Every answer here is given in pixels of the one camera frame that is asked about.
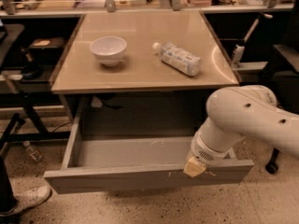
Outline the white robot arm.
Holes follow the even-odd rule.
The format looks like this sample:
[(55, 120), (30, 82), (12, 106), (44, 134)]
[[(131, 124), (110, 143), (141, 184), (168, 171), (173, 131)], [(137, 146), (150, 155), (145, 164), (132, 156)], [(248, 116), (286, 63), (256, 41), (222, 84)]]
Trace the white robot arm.
[(206, 112), (183, 170), (190, 177), (218, 164), (231, 147), (246, 137), (299, 158), (299, 115), (279, 108), (277, 97), (265, 86), (218, 89), (208, 97)]

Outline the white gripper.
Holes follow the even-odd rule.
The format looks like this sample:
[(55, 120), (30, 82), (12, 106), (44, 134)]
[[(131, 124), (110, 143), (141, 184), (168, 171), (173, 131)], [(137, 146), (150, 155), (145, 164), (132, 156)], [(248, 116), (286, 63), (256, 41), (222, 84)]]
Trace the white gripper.
[(206, 170), (206, 165), (215, 165), (223, 160), (230, 149), (226, 134), (201, 134), (196, 132), (191, 142), (191, 154), (186, 161), (183, 173), (196, 177)]

